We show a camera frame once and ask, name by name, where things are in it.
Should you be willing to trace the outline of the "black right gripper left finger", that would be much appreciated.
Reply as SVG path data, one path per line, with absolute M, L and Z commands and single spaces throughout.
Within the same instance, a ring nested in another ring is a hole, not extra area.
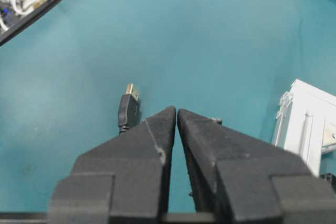
M 50 223 L 159 223 L 167 212 L 172 106 L 81 154 L 50 201 Z

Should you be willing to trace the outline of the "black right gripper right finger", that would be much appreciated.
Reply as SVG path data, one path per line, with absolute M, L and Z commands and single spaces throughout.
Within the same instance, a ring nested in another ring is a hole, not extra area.
M 335 194 L 302 158 L 180 109 L 198 211 L 227 223 L 335 223 Z

